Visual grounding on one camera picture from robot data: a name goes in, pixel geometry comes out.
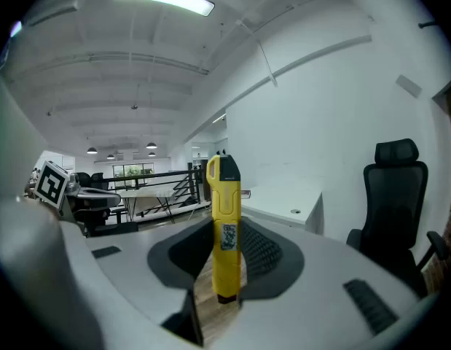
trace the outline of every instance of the chair armrest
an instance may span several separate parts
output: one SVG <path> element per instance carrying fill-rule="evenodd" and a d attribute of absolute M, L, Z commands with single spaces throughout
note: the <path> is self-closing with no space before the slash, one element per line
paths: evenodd
<path fill-rule="evenodd" d="M 430 230 L 426 233 L 426 235 L 431 242 L 431 246 L 429 247 L 426 254 L 424 254 L 422 260 L 417 264 L 417 267 L 420 270 L 424 268 L 424 266 L 431 259 L 434 253 L 437 254 L 437 257 L 440 260 L 446 260 L 449 257 L 449 248 L 444 239 L 436 231 Z"/>
<path fill-rule="evenodd" d="M 428 236 L 429 241 L 431 242 L 431 247 L 437 254 L 437 257 L 440 260 L 446 260 L 449 257 L 449 248 L 444 239 L 433 230 L 427 232 L 426 235 Z"/>
<path fill-rule="evenodd" d="M 356 250 L 361 246 L 361 230 L 351 230 L 348 234 L 347 245 L 350 245 Z"/>

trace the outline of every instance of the barcode label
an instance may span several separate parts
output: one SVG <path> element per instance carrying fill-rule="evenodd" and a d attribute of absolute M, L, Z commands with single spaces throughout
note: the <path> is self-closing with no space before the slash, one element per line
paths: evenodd
<path fill-rule="evenodd" d="M 237 250 L 237 225 L 236 223 L 224 224 L 221 226 L 220 246 L 222 250 Z"/>

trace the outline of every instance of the desk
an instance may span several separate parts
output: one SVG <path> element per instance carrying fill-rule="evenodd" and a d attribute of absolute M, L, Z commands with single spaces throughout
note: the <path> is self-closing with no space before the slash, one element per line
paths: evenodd
<path fill-rule="evenodd" d="M 125 202 L 131 222 L 133 221 L 136 212 L 153 207 L 154 204 L 152 203 L 152 199 L 155 198 L 161 205 L 162 210 L 165 211 L 165 213 L 170 217 L 172 223 L 175 223 L 175 219 L 173 218 L 170 210 L 170 204 L 168 203 L 168 199 L 172 197 L 174 193 L 175 190 L 171 185 L 160 184 L 153 185 L 151 187 L 142 187 L 138 190 L 124 190 L 120 191 L 118 194 Z"/>
<path fill-rule="evenodd" d="M 363 316 L 343 289 L 342 285 L 351 279 L 366 281 L 399 318 L 408 314 L 419 301 L 402 281 L 343 243 L 273 222 L 257 222 L 292 240 L 301 249 L 305 266 L 293 285 L 277 298 L 243 302 L 237 318 L 212 344 L 212 349 L 351 349 L 373 339 Z M 61 224 L 68 258 L 80 289 L 91 289 L 96 296 L 101 296 L 100 300 L 99 297 L 97 301 L 89 300 L 96 315 L 106 311 L 105 306 L 113 306 L 107 305 L 105 297 L 111 290 L 151 323 L 161 324 L 173 313 L 181 311 L 186 290 L 164 286 L 150 270 L 146 256 L 158 241 L 195 224 L 195 221 L 182 222 L 176 227 L 163 226 L 138 233 L 88 239 L 81 236 L 75 225 Z M 122 251 L 94 260 L 89 250 L 107 246 L 117 246 Z M 144 342 L 139 337 L 128 338 L 123 330 L 131 326 L 130 321 L 134 318 L 119 315 L 116 307 L 112 311 L 110 317 L 103 314 L 103 320 L 99 321 L 101 330 L 110 338 L 123 338 L 126 342 L 118 340 L 117 346 L 108 343 L 107 350 L 124 349 L 123 346 L 128 344 L 131 349 L 142 349 L 148 339 L 151 343 L 160 339 L 165 341 L 166 331 L 161 328 L 158 328 L 160 338 L 153 337 L 152 332 L 146 333 Z M 111 320 L 124 322 L 123 326 L 118 328 Z M 179 343 L 179 347 L 183 344 L 184 347 L 189 345 Z"/>
<path fill-rule="evenodd" d="M 314 184 L 294 182 L 259 185 L 242 198 L 245 215 L 322 234 L 322 192 Z"/>

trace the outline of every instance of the window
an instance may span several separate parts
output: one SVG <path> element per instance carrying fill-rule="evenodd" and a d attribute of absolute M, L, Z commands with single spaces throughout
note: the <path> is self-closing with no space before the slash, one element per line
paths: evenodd
<path fill-rule="evenodd" d="M 114 178 L 123 176 L 138 176 L 138 175 L 149 175 L 154 173 L 153 163 L 136 163 L 133 165 L 116 165 L 112 166 L 114 169 Z M 146 179 L 138 180 L 139 184 L 146 184 Z M 134 187 L 134 180 L 125 180 L 123 182 L 115 182 L 115 188 L 120 187 Z"/>

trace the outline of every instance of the yellow handheld device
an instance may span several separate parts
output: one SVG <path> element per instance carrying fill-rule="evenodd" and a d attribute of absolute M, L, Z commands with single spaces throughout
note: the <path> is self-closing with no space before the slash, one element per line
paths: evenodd
<path fill-rule="evenodd" d="M 212 188 L 212 286 L 219 302 L 228 303 L 240 291 L 240 171 L 231 155 L 214 155 L 206 177 Z"/>

